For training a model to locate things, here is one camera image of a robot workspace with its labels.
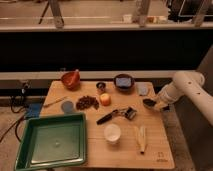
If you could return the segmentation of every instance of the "dark bowl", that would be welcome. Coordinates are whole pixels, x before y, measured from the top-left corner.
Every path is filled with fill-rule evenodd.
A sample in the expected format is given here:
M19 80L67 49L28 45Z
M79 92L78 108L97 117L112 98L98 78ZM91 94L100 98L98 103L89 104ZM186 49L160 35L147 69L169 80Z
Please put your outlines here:
M135 84L134 78L128 74L116 75L113 79L113 82L115 87L123 92L130 91Z
M61 82L67 89L75 89L80 84L79 71L70 71L61 77Z

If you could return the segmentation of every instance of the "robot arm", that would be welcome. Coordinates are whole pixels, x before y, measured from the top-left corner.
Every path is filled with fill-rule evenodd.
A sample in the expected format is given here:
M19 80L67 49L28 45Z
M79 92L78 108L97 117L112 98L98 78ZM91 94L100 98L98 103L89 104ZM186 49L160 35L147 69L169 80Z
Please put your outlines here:
M213 125L213 97L202 89L204 82L204 76L199 72L176 72L173 81L157 94L154 109L172 104L186 95Z

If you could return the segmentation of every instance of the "small bowl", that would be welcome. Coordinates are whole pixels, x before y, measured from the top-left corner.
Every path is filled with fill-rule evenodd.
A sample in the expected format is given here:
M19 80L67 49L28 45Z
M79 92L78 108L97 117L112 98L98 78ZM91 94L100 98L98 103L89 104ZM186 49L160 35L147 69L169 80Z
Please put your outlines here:
M74 89L80 84L79 71L70 71L61 77L61 82L67 89Z
M109 124L104 129L104 138L109 144L115 145L121 136L121 129L116 124Z
M114 77L115 87L123 92L130 91L135 84L135 80L128 74L119 74Z

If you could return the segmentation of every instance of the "paper cup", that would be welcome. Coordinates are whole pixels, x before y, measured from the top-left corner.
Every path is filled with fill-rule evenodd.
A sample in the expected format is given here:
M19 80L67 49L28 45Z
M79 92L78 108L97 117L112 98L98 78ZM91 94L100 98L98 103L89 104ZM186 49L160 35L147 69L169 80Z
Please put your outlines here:
M109 124L104 129L104 137L109 144L116 144L121 136L121 129L116 124Z

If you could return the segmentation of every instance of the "dried fruit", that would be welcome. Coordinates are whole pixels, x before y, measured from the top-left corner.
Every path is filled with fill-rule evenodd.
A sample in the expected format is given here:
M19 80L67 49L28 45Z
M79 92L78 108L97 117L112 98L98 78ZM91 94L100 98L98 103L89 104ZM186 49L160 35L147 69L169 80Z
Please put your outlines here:
M76 103L77 110L84 110L93 106L96 110L99 108L99 103L95 97L83 96Z

